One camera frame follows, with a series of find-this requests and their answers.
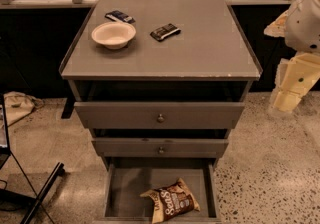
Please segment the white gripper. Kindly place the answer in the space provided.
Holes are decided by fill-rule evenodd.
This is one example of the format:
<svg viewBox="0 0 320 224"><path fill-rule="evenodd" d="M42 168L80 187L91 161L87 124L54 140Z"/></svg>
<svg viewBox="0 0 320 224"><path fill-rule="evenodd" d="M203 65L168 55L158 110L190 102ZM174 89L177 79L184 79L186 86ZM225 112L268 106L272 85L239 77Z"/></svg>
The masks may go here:
<svg viewBox="0 0 320 224"><path fill-rule="evenodd" d="M288 12L279 15L265 29L271 37L285 36L285 23ZM320 56L298 52L287 64L280 89L272 93L272 106L282 112L292 112L315 83L320 79Z"/></svg>

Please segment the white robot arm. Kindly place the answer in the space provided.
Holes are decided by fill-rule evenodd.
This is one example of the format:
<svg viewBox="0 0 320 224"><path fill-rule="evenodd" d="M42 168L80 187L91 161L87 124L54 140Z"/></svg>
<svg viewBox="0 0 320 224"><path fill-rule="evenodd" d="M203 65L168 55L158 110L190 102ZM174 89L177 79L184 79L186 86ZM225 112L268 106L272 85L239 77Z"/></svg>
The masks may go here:
<svg viewBox="0 0 320 224"><path fill-rule="evenodd" d="M271 97L273 108L292 112L320 79L320 0L293 0L264 34L283 37L296 51L280 61Z"/></svg>

